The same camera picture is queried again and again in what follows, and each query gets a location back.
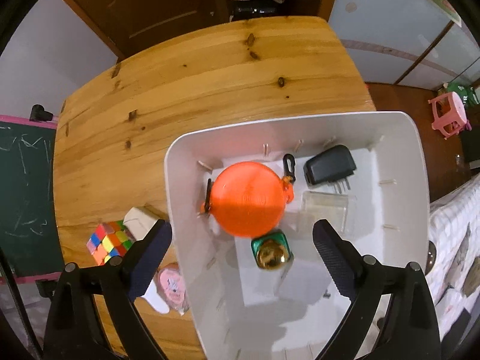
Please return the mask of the colourful puzzle cube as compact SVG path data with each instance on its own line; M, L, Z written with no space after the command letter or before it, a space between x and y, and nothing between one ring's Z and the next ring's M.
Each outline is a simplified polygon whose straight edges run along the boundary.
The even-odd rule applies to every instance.
M133 243L126 226L118 220L97 225L86 242L86 248L96 264L102 266L113 257L125 256Z

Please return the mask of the clear plastic box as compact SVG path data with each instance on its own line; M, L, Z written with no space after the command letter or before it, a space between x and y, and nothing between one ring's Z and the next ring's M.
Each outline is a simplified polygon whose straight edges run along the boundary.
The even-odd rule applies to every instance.
M312 230L315 222L326 219L339 234L346 235L353 232L355 213L354 196L306 191L298 213L298 230Z

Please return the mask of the green bottle gold cap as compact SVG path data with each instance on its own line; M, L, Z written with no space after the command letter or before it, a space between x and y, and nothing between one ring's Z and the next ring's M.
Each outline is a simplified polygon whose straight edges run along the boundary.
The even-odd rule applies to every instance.
M287 237L281 230L274 230L252 239L250 247L256 266L261 270L280 269L293 258Z

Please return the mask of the black power adapter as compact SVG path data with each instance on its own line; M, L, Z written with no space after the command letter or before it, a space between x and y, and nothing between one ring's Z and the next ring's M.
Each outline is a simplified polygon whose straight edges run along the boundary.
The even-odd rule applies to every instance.
M351 151L345 145L335 145L307 160L304 176L309 186L332 185L341 193L351 190L348 178L356 169Z

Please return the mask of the orange round case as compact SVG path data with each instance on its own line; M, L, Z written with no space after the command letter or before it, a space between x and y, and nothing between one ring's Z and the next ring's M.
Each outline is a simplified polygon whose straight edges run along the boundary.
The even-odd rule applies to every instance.
M232 236L257 238L273 230L295 198L295 157L282 158L283 175L253 161L235 163L208 180L202 214Z

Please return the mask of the white plastic storage bin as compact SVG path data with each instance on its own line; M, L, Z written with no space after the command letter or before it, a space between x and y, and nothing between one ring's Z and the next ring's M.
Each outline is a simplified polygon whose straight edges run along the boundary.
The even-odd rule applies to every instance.
M345 145L357 169L351 190L309 186L304 164L332 146ZM355 112L298 116L215 127L174 141L164 160L168 213L176 256L185 280L193 322L207 359L313 359L349 306L331 281L313 305L276 301L245 306L239 268L256 264L251 242L227 234L202 214L208 180L228 166L254 161L283 172L285 154L295 157L295 198L278 229L294 259L318 261L312 230L298 230L306 191L356 198L353 232L341 235L361 254L404 267L424 264L430 197L422 143L402 112Z

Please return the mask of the white charger block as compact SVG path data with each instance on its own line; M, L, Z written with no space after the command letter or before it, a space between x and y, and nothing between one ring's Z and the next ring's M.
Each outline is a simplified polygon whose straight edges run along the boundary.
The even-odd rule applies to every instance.
M256 264L239 268L243 303L257 306L280 300L313 305L328 289L331 278L322 261L294 259L267 271Z

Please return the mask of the white card sleeve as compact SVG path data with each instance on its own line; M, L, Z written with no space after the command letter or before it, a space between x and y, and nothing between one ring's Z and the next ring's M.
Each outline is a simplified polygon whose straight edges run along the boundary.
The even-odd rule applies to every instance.
M168 314L170 311L169 305L159 295L154 279L149 283L145 293L142 295L142 299L146 300L147 303L159 314Z

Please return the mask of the pink round tape dispenser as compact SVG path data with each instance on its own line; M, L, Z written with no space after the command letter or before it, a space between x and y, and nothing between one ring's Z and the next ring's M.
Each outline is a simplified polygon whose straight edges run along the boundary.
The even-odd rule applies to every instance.
M189 307L186 286L179 264L172 262L157 272L157 292L170 309L185 314Z

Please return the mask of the checked white blanket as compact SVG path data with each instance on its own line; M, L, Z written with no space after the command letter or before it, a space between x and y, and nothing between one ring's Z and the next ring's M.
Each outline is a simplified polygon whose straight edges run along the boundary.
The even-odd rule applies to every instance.
M441 337L479 298L479 177L430 204L429 240L436 248L426 280Z

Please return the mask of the pink plastic stool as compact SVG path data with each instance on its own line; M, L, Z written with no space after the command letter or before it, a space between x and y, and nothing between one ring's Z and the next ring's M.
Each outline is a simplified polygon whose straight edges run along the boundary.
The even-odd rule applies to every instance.
M441 94L430 99L428 103L433 113L431 127L440 132L445 140L464 130L472 130L464 104L456 92Z

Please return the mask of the sliding wardrobe door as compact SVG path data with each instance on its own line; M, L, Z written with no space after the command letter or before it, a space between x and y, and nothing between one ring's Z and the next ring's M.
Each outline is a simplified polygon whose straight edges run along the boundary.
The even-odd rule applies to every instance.
M335 0L329 17L363 80L436 89L479 79L479 45L429 0Z

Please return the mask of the brown wooden door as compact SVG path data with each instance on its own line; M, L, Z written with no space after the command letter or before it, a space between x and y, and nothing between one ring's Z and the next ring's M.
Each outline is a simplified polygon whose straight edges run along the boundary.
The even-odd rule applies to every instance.
M228 21L226 0L64 0L119 58Z

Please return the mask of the green chalkboard pink frame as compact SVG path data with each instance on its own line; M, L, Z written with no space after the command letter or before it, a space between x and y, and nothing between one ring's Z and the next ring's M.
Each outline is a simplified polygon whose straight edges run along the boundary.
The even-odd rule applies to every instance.
M56 127L1 117L1 251L18 281L52 278L64 268L55 222Z

